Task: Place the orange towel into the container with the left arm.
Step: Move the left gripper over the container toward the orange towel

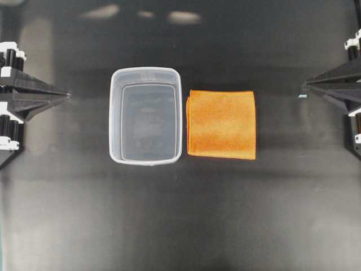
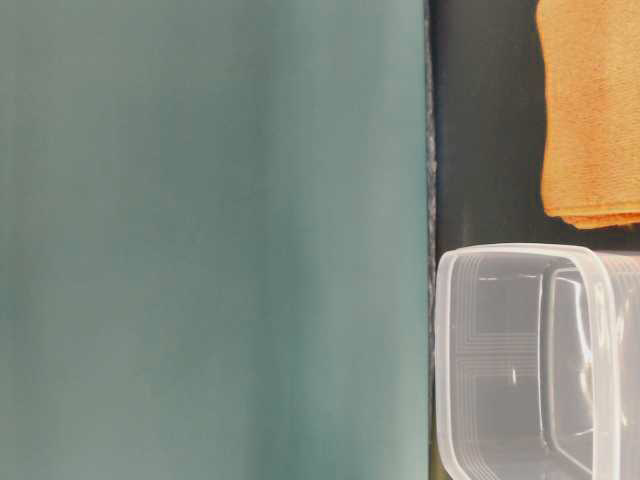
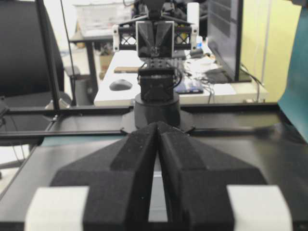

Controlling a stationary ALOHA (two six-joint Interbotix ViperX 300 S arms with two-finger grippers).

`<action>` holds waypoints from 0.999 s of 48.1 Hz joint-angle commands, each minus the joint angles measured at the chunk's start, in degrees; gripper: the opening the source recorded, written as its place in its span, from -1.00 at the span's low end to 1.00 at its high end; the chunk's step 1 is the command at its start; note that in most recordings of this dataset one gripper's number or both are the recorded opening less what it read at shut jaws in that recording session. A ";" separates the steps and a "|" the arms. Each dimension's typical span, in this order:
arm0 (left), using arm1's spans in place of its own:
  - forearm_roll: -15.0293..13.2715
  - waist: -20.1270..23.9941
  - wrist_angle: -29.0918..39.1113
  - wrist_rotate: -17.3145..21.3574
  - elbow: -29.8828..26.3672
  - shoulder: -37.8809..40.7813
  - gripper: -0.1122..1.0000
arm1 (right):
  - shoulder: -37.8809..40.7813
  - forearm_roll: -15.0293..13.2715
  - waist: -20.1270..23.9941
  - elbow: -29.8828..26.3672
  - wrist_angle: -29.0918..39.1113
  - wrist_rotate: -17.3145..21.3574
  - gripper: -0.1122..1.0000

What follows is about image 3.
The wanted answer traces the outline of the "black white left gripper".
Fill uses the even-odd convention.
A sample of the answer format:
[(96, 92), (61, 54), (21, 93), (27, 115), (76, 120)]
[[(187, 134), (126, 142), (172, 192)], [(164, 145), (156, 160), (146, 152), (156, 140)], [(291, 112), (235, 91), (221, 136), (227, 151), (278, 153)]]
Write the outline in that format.
[(173, 58), (175, 51), (197, 49), (198, 27), (180, 20), (131, 20), (114, 25), (113, 49), (136, 51), (138, 57)]

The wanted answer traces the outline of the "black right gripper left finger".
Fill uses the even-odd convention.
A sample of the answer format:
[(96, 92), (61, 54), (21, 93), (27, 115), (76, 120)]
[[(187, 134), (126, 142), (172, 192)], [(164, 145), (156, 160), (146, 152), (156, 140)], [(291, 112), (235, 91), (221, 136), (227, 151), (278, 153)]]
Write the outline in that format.
[(27, 231), (128, 231), (148, 221), (157, 125), (60, 168), (27, 210)]

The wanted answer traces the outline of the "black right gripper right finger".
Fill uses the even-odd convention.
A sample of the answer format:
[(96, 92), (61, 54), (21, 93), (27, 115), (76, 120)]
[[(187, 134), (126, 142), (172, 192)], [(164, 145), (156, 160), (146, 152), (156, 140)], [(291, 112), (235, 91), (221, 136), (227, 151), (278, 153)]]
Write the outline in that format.
[(177, 219), (192, 231), (291, 231), (276, 185), (241, 159), (158, 123), (163, 175)]

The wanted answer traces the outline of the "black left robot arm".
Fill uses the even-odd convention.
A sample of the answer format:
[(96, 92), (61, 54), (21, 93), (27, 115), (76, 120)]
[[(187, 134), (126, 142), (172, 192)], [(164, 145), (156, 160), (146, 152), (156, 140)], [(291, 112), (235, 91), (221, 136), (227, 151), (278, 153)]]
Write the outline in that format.
[(175, 88), (182, 73), (168, 63), (186, 34), (195, 49), (198, 27), (174, 19), (137, 18), (113, 26), (114, 50), (135, 50), (138, 69), (135, 130), (123, 139), (58, 168), (49, 186), (38, 188), (28, 207), (26, 231), (129, 231), (148, 222), (157, 124), (181, 124)]

